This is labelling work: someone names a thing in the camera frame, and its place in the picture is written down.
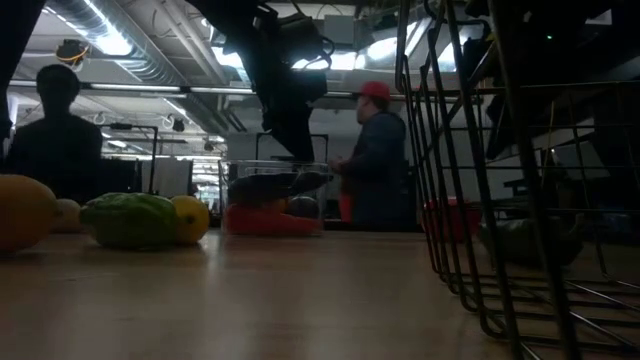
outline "green fruit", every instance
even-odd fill
[[[104,247],[153,249],[176,242],[176,210],[159,196],[105,194],[82,208],[80,222],[93,228],[96,241]]]

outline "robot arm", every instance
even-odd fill
[[[263,128],[298,161],[314,161],[309,133],[312,108],[327,92],[323,71],[293,71],[298,60],[331,65],[328,41],[301,12],[286,18],[258,0],[187,0],[226,35],[225,50],[242,59],[263,107]]]

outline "silhouetted person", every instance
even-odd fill
[[[80,92],[80,81],[71,69],[46,66],[36,82],[44,118],[17,129],[6,172],[36,179],[58,198],[85,202],[95,188],[102,133],[69,111]]]

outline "dark jacket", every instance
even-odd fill
[[[42,119],[18,128],[4,172],[36,179],[58,198],[88,200],[102,148],[100,129],[77,116]]]
[[[362,126],[353,155],[341,169],[354,224],[393,224],[401,218],[405,133],[404,121],[391,113],[376,114]]]

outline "clear plastic bin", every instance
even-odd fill
[[[326,164],[220,161],[222,229],[227,235],[320,235],[326,207]]]

